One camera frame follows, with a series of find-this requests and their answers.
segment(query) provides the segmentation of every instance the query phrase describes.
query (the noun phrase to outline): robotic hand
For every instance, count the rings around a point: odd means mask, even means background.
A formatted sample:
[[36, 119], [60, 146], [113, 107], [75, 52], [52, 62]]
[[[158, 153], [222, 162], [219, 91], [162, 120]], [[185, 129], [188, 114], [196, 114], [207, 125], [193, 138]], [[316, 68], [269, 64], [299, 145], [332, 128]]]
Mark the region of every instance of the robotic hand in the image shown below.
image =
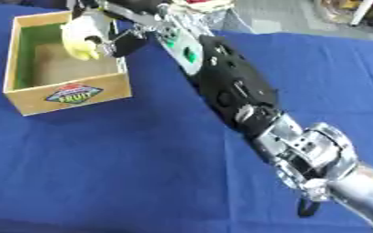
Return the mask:
[[[70, 54], [83, 59], [97, 58], [95, 51], [125, 56], [154, 35], [225, 124], [241, 133], [287, 186], [300, 191], [301, 217], [312, 216], [320, 202], [334, 200], [373, 227], [373, 167], [358, 161], [351, 141], [335, 127], [318, 123], [303, 129], [279, 109], [276, 91], [211, 33], [202, 15], [160, 0], [82, 0], [74, 15], [80, 16], [64, 27]], [[101, 33], [108, 25], [101, 15], [131, 21], [134, 27], [107, 38]], [[84, 41], [93, 46], [83, 49]]]

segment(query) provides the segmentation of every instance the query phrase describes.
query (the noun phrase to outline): blue cloth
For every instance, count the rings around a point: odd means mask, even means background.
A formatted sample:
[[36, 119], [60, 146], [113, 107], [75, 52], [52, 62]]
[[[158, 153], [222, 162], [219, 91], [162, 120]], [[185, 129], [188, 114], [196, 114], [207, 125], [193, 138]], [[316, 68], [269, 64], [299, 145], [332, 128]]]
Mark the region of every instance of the blue cloth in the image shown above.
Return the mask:
[[[22, 117], [2, 94], [12, 19], [0, 6], [0, 230], [371, 232], [335, 203], [296, 216], [282, 185], [151, 42], [127, 59], [134, 97]], [[373, 42], [228, 34], [303, 126], [327, 121], [373, 165]]]
[[52, 2], [54, 2], [54, 0], [28, 0], [28, 1], [30, 1], [30, 3], [32, 3], [32, 5], [36, 7], [43, 7], [43, 8], [53, 8]]

